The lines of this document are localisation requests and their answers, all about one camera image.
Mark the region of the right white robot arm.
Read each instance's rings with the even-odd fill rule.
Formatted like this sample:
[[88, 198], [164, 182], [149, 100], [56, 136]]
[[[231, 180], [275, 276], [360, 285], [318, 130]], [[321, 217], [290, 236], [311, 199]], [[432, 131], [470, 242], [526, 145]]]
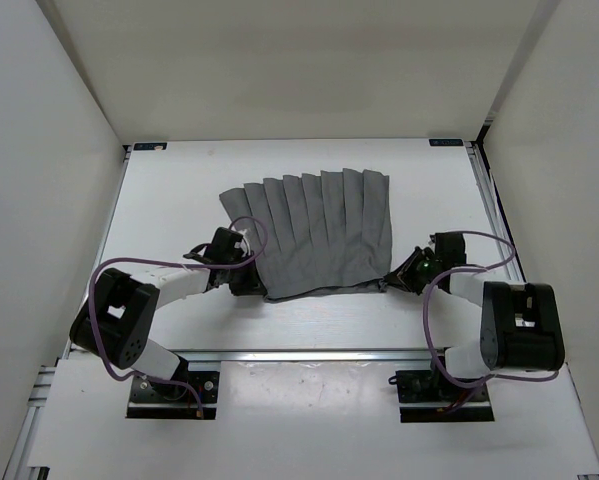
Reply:
[[[509, 250], [495, 264], [470, 264], [466, 238], [496, 241]], [[463, 388], [477, 388], [491, 379], [543, 383], [558, 376], [565, 345], [553, 288], [545, 283], [507, 280], [493, 273], [514, 260], [514, 245], [478, 231], [435, 233], [426, 248], [417, 247], [385, 282], [403, 292], [421, 295], [422, 327], [431, 355], [428, 387], [449, 400]], [[430, 302], [435, 291], [461, 298], [480, 309], [478, 335], [463, 345], [438, 350], [430, 328]]]

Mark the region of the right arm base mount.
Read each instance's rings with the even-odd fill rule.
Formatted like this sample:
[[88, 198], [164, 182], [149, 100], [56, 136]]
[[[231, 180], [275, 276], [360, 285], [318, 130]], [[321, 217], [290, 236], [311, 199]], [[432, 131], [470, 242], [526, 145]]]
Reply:
[[388, 384], [397, 390], [402, 424], [495, 420], [486, 386], [458, 387], [437, 370], [398, 370]]

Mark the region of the grey pleated skirt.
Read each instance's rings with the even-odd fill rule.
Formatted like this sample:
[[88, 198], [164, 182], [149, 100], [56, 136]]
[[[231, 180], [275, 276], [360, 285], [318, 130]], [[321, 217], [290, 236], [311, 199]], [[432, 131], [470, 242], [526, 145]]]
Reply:
[[219, 199], [257, 252], [264, 299], [379, 293], [392, 264], [390, 178], [345, 168], [246, 183]]

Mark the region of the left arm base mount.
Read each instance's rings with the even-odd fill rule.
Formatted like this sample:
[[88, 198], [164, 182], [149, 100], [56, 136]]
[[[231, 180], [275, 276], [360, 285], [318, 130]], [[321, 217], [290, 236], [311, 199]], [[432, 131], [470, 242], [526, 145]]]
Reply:
[[197, 392], [196, 397], [186, 387], [153, 384], [134, 378], [131, 383], [126, 417], [149, 420], [214, 420], [217, 414], [219, 371], [197, 370], [188, 372], [188, 384]]

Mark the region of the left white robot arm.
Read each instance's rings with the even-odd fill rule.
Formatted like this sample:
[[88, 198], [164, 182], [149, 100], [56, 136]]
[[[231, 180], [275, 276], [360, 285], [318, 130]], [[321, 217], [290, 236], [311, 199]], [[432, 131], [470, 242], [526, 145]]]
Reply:
[[73, 344], [97, 355], [117, 381], [139, 377], [167, 400], [194, 389], [188, 362], [149, 338], [158, 309], [227, 284], [250, 284], [265, 246], [255, 246], [246, 230], [220, 227], [209, 243], [194, 247], [181, 263], [135, 259], [150, 269], [130, 274], [111, 259], [93, 273], [83, 306], [71, 329]]

